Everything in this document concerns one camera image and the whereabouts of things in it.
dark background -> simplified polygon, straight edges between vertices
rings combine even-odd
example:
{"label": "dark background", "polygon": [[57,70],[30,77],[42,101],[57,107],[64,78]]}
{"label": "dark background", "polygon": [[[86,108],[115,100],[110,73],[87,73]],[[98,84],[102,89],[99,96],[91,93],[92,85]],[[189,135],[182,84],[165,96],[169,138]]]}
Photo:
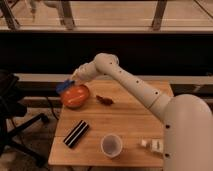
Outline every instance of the dark background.
{"label": "dark background", "polygon": [[212,33],[0,32],[0,69],[72,73],[99,52],[116,54],[138,75],[213,73]]}

small white object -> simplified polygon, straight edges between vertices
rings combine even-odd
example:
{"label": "small white object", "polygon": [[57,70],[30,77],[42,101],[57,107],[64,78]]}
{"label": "small white object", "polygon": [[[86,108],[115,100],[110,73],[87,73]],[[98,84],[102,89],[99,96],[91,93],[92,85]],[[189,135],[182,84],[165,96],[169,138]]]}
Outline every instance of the small white object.
{"label": "small white object", "polygon": [[101,150],[109,158],[118,156],[123,148],[121,138],[116,134],[107,134],[101,140]]}

chair leg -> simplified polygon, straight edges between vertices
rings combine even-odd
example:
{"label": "chair leg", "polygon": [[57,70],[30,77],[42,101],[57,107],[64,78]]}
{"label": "chair leg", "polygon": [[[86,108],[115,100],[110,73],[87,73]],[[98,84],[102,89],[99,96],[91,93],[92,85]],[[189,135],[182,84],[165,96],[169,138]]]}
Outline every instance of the chair leg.
{"label": "chair leg", "polygon": [[22,145],[16,143],[13,140],[8,141],[7,145],[16,148],[16,149],[20,150],[21,152],[24,152],[24,153],[30,155],[31,157],[34,157],[36,159],[36,165],[38,167],[42,167],[47,162],[47,159],[45,157],[37,154],[36,152],[28,149],[25,146],[22,146]]}
{"label": "chair leg", "polygon": [[15,129],[11,130],[10,132],[8,132],[8,136],[9,137],[13,137],[16,136],[19,132],[23,131],[24,129],[26,129],[27,127],[29,127],[30,125],[32,125],[34,122],[36,122],[37,120],[41,119],[42,122],[44,123],[48,123],[49,119],[46,115],[44,115],[43,113],[35,116],[34,118],[30,119],[29,121],[23,123],[22,125],[16,127]]}

red object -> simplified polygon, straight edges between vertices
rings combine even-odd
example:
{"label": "red object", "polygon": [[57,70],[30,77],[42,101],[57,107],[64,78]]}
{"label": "red object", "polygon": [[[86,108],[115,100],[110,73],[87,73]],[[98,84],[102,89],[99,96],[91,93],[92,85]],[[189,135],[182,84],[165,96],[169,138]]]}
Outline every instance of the red object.
{"label": "red object", "polygon": [[69,108],[81,107],[90,96],[90,91],[85,85],[72,85],[61,94],[61,102]]}

wooden table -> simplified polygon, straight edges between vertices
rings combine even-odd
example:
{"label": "wooden table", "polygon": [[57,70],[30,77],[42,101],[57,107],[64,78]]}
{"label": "wooden table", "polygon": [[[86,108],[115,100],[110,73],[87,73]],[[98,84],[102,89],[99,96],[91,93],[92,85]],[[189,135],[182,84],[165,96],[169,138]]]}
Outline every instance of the wooden table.
{"label": "wooden table", "polygon": [[[149,82],[173,96],[167,82]],[[128,166],[162,167],[160,156],[140,146],[142,137],[162,138],[162,124],[123,87],[113,80],[95,80],[87,83],[91,97],[77,110],[63,107],[58,121],[51,153],[50,165],[72,166]],[[95,96],[110,97],[114,104],[104,106]],[[63,139],[80,120],[90,125],[88,132],[75,148],[70,149]],[[101,152],[100,142],[108,133],[118,134],[123,141],[120,156],[109,159]]]}

